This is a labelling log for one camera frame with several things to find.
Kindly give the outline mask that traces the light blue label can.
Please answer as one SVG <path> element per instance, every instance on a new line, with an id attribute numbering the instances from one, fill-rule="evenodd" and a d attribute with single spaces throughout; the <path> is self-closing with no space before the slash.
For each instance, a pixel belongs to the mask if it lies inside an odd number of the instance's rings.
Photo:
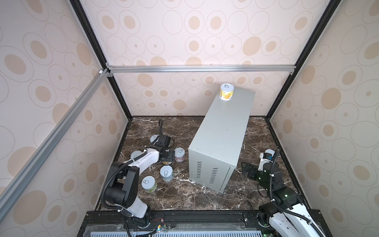
<path id="1" fill-rule="evenodd" d="M 160 169 L 160 174 L 165 182 L 170 182 L 173 179 L 173 168 L 171 166 L 163 166 Z"/>

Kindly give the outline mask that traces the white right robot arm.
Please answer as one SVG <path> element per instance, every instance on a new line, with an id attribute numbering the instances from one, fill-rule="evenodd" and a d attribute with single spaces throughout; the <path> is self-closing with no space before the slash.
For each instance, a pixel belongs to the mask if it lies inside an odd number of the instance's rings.
<path id="1" fill-rule="evenodd" d="M 322 229 L 311 217 L 300 196 L 283 181 L 277 163 L 265 163 L 261 169 L 246 162 L 241 163 L 242 174 L 255 180 L 266 190 L 269 202 L 259 207 L 258 223 L 272 227 L 282 237 L 324 237 Z"/>

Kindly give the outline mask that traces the yellow orange label can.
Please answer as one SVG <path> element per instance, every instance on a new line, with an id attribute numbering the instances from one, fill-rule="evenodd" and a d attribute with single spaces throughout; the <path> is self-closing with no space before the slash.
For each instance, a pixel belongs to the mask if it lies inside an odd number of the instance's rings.
<path id="1" fill-rule="evenodd" d="M 172 164 L 172 161 L 163 161 L 162 162 L 165 166 L 168 166 L 168 165 L 171 165 Z"/>

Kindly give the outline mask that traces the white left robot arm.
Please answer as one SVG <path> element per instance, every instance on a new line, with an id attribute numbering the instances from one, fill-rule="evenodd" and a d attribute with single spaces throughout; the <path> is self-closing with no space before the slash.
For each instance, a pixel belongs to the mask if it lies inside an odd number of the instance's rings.
<path id="1" fill-rule="evenodd" d="M 161 161 L 160 175 L 165 182 L 173 179 L 170 166 L 175 157 L 174 150 L 158 151 L 147 148 L 138 156 L 122 162 L 114 162 L 108 171 L 100 194 L 102 207 L 116 210 L 124 216 L 149 222 L 151 208 L 138 195 L 139 176 L 151 165 Z"/>

